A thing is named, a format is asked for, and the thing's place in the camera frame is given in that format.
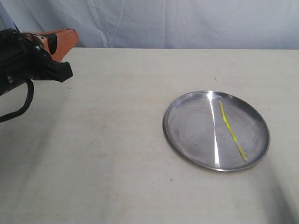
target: stainless steel plate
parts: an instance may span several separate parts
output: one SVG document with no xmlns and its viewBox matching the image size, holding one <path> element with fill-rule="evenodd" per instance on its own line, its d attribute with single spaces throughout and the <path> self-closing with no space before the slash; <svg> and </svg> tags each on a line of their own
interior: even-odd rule
<svg viewBox="0 0 299 224">
<path fill-rule="evenodd" d="M 219 101 L 246 161 L 224 122 Z M 166 138 L 185 157 L 218 171 L 252 167 L 270 145 L 262 116 L 245 101 L 216 91 L 191 92 L 175 100 L 165 114 L 163 128 Z"/>
</svg>

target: yellow strip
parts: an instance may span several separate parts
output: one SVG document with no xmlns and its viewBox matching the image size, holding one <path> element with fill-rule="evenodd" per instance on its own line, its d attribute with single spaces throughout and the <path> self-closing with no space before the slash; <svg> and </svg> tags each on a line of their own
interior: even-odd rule
<svg viewBox="0 0 299 224">
<path fill-rule="evenodd" d="M 221 113 L 222 113 L 222 117 L 223 117 L 223 120 L 226 124 L 226 127 L 228 127 L 228 131 L 230 133 L 230 135 L 233 137 L 233 140 L 235 142 L 235 144 L 237 145 L 238 147 L 238 150 L 242 156 L 242 158 L 244 159 L 244 161 L 247 161 L 247 157 L 246 157 L 246 154 L 244 153 L 242 147 L 240 146 L 240 144 L 238 143 L 238 140 L 237 138 L 235 137 L 235 134 L 233 132 L 233 130 L 231 129 L 229 123 L 228 123 L 228 120 L 226 119 L 226 116 L 225 116 L 225 113 L 224 113 L 224 109 L 223 109 L 223 105 L 222 105 L 222 102 L 219 100 L 219 105 L 220 105 L 220 109 L 221 109 Z"/>
</svg>

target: white curtain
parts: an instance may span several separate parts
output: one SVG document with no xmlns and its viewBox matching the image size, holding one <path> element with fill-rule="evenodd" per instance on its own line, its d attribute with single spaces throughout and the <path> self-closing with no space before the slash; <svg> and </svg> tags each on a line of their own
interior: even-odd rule
<svg viewBox="0 0 299 224">
<path fill-rule="evenodd" d="M 2 0 L 21 30 L 75 28 L 80 46 L 299 49 L 295 0 Z"/>
</svg>

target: black cable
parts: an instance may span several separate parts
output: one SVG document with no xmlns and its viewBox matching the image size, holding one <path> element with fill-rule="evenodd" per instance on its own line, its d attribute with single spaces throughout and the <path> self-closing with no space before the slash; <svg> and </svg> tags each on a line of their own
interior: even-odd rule
<svg viewBox="0 0 299 224">
<path fill-rule="evenodd" d="M 25 78 L 25 77 L 22 77 L 22 78 L 25 80 L 25 82 L 27 84 L 27 97 L 26 97 L 25 103 L 24 103 L 23 107 L 21 107 L 19 110 L 1 116 L 0 123 L 21 116 L 23 113 L 26 112 L 26 110 L 31 105 L 33 95 L 34 95 L 34 85 L 30 79 Z"/>
</svg>

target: table surface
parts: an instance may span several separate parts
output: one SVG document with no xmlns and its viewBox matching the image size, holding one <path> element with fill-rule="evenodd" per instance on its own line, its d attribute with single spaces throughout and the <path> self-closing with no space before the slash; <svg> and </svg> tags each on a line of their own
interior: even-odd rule
<svg viewBox="0 0 299 224">
<path fill-rule="evenodd" d="M 299 51 L 73 49 L 65 60 L 74 77 L 35 82 L 30 109 L 0 125 L 0 223 L 296 218 Z M 260 163 L 222 173 L 170 148 L 164 113 L 197 90 L 230 93 L 261 113 L 271 146 Z M 22 86 L 2 96 L 0 112 L 20 107 L 25 94 Z"/>
</svg>

